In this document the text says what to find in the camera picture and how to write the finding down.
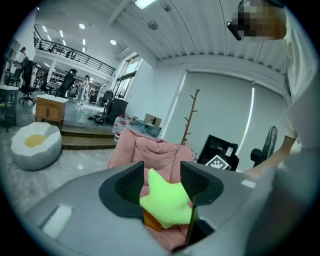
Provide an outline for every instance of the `green star plush toy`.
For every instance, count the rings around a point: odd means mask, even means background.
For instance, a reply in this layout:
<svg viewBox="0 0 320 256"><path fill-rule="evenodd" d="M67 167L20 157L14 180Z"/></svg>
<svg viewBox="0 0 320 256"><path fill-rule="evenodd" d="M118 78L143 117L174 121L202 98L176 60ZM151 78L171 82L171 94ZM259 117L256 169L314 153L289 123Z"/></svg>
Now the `green star plush toy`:
<svg viewBox="0 0 320 256"><path fill-rule="evenodd" d="M192 209L181 182L170 184L154 169L148 173L150 193L140 198L140 205L150 213L164 229L173 225L189 224Z"/></svg>

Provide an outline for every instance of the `egg-shaped bean bag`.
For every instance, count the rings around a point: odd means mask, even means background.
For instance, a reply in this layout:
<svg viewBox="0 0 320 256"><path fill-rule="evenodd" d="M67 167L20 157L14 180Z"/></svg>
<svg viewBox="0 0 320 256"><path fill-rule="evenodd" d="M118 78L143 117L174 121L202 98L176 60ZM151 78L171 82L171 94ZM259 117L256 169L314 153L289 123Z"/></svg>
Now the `egg-shaped bean bag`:
<svg viewBox="0 0 320 256"><path fill-rule="evenodd" d="M22 127L12 138L11 156L19 168L38 170L57 159L62 148L59 128L46 122Z"/></svg>

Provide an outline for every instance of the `wooden cabinet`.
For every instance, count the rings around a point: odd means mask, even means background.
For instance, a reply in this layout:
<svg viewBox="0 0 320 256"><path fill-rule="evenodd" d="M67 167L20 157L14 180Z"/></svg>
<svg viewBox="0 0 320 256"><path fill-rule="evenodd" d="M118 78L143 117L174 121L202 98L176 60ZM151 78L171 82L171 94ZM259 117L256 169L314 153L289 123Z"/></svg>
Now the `wooden cabinet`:
<svg viewBox="0 0 320 256"><path fill-rule="evenodd" d="M66 111L66 102L55 101L61 100L62 98L36 98L36 107L35 107L35 121L38 118L42 120L48 120L59 123L59 128L62 128L63 120L65 119L65 111Z"/></svg>

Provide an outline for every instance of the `black fan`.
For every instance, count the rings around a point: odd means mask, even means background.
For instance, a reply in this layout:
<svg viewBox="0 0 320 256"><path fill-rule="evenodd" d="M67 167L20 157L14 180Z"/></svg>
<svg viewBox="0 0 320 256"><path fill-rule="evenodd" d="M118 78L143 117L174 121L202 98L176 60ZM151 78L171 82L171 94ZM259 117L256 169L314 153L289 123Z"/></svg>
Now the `black fan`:
<svg viewBox="0 0 320 256"><path fill-rule="evenodd" d="M271 127L265 139L263 149L260 150L255 148L254 150L252 150L250 157L251 160L254 161L253 167L261 164L264 160L268 159L274 153L277 136L278 129L275 126Z"/></svg>

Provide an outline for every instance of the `railing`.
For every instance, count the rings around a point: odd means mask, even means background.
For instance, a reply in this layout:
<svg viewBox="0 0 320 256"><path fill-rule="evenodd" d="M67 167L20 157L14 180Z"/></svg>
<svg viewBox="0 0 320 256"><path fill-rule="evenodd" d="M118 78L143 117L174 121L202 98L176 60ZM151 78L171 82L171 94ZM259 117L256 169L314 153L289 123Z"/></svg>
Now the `railing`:
<svg viewBox="0 0 320 256"><path fill-rule="evenodd" d="M35 39L34 43L34 47L36 49L70 58L71 60L83 63L99 71L102 71L109 76L112 76L114 71L116 70L112 66L109 66L101 62L100 60L97 60L96 58L93 58L89 55L84 54L83 52L77 51L56 42L51 42L43 39L36 41Z"/></svg>

